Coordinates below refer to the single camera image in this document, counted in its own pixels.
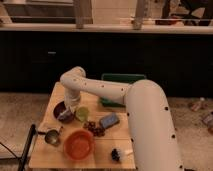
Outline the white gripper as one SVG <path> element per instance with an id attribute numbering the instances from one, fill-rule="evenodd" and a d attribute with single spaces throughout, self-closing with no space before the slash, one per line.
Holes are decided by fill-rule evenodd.
<path id="1" fill-rule="evenodd" d="M 80 103 L 80 97 L 71 98 L 70 96 L 64 97 L 64 104 L 67 109 L 70 109 L 74 113 Z"/>

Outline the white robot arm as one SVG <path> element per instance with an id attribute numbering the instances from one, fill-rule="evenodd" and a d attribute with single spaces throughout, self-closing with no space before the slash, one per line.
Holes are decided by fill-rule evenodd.
<path id="1" fill-rule="evenodd" d="M 80 92 L 123 104 L 128 114 L 138 171 L 184 171 L 175 128 L 163 89 L 147 79 L 133 84 L 88 79 L 82 67 L 60 77 L 68 106 L 80 102 Z"/>

